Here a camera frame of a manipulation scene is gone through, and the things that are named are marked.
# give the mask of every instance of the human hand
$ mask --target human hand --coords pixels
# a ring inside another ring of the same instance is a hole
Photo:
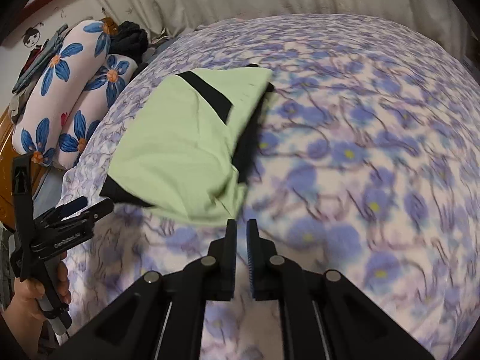
[[[67,257],[67,252],[61,254],[61,259]],[[57,268],[57,292],[60,300],[64,303],[71,302],[71,293],[69,291],[70,283],[68,281],[68,269],[63,261],[60,261]],[[41,299],[45,294],[45,288],[38,280],[30,278],[20,282],[19,278],[15,279],[14,285],[15,301],[22,305],[22,308],[33,318],[44,321],[45,316],[38,306],[37,299]]]

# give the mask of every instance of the cartoon drawing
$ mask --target cartoon drawing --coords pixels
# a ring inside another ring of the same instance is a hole
[[[31,48],[35,46],[38,41],[40,40],[40,31],[36,28],[29,27],[27,31],[25,31],[25,35],[23,36],[23,44]]]

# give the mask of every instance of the wooden headboard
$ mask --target wooden headboard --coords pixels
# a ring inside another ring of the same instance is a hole
[[[15,229],[14,207],[11,198],[11,162],[18,156],[11,145],[11,135],[14,132],[14,125],[8,117],[8,108],[0,117],[0,221],[9,230]],[[42,176],[47,168],[32,163],[32,192],[38,188]]]

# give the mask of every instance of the floral bedsheet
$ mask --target floral bedsheet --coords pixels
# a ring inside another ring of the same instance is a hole
[[[249,63],[272,69],[276,96],[238,219],[235,298],[207,305],[202,360],[282,358],[276,302],[250,296],[248,218],[280,254],[339,269],[437,359],[452,357],[480,314],[480,88],[401,25],[292,15],[185,36],[119,96],[67,172],[61,203],[99,201],[115,147],[165,76]],[[70,331],[145,271],[182,269],[223,234],[117,205],[67,259]]]

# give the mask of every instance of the floral pillow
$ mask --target floral pillow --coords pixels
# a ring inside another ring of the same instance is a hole
[[[100,120],[125,89],[136,68],[136,62],[129,57],[117,54],[107,56],[66,118],[55,154],[56,165],[71,169],[78,163]]]
[[[105,62],[110,34],[104,23],[85,20],[63,40],[32,91],[12,136],[20,154],[32,152],[38,164],[51,164],[62,127],[87,81]]]

